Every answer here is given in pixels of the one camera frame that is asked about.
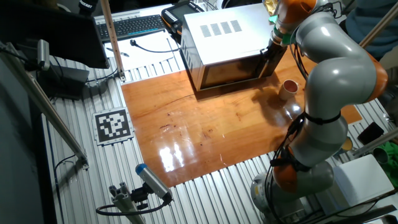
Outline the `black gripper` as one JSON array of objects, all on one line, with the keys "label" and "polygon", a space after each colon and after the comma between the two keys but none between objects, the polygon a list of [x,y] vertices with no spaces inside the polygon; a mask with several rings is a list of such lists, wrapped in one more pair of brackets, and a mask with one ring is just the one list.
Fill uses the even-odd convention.
[{"label": "black gripper", "polygon": [[284,63],[280,62],[285,54],[287,47],[283,47],[280,44],[276,44],[270,40],[267,47],[267,58],[270,63],[268,64],[268,75],[271,76],[276,68],[276,74],[279,75],[284,70]]}]

